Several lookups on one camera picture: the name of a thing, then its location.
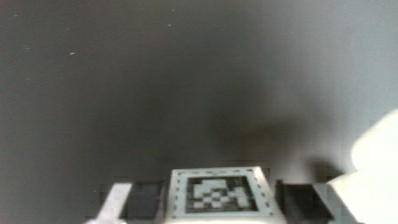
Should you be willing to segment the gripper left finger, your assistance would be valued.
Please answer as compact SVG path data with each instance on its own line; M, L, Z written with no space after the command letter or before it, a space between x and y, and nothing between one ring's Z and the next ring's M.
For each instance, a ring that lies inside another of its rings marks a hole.
M119 182L103 197L98 214L84 224L162 224L164 182Z

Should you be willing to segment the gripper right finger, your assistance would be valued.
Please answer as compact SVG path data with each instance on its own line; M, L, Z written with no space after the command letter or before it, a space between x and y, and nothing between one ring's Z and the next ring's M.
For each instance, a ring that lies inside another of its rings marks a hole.
M276 182L276 200L288 224L343 224L320 183Z

